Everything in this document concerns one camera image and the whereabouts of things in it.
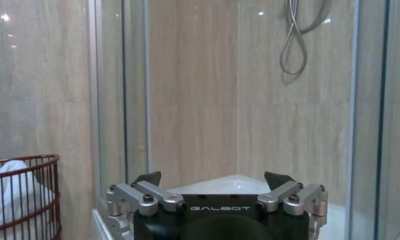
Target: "shower enclosure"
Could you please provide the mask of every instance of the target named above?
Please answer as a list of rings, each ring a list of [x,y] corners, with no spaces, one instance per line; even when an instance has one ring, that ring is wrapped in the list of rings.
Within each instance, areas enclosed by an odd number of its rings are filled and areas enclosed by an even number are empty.
[[[325,185],[324,235],[400,239],[400,1],[299,0],[300,28],[323,1],[293,75],[284,0],[89,0],[102,217],[140,174],[173,189],[271,171]],[[297,69],[296,36],[285,51]]]

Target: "white towel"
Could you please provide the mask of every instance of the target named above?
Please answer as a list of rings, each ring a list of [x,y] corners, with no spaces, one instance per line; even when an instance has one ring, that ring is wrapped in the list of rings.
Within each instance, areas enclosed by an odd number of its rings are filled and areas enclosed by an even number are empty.
[[[8,161],[0,173],[25,169],[20,160]],[[0,179],[0,225],[10,223],[46,206],[54,199],[53,192],[37,182],[33,172],[26,172]],[[49,211],[13,228],[0,231],[0,239],[50,239]]]

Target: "laundry basket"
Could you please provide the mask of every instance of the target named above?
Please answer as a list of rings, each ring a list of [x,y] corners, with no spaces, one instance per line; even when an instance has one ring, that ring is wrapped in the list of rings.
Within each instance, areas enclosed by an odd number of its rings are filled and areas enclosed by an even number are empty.
[[[58,159],[0,160],[0,240],[61,239]]]

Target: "wall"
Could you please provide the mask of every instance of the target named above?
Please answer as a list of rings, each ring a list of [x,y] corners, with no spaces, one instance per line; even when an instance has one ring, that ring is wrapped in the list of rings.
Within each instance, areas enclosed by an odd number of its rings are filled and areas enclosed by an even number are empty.
[[[169,188],[236,173],[237,2],[149,1],[152,168]]]
[[[345,203],[349,143],[353,1],[329,1],[325,23],[303,35],[308,62],[301,75],[283,73],[287,37],[283,2],[241,0],[238,7],[237,172],[264,171],[321,183],[329,201]],[[299,25],[313,20],[321,1],[299,1]],[[301,54],[291,45],[287,67]]]
[[[0,158],[60,154],[62,239],[77,240],[93,195],[85,6],[0,1]]]

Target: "screw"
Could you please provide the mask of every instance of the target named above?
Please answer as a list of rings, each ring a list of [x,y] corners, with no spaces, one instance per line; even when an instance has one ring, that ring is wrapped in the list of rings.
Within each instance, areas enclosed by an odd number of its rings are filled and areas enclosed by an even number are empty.
[[[150,194],[145,194],[142,200],[144,203],[152,203],[154,201],[154,197]]]
[[[288,200],[291,202],[299,203],[300,202],[300,196],[297,194],[293,194],[292,196],[288,197]]]

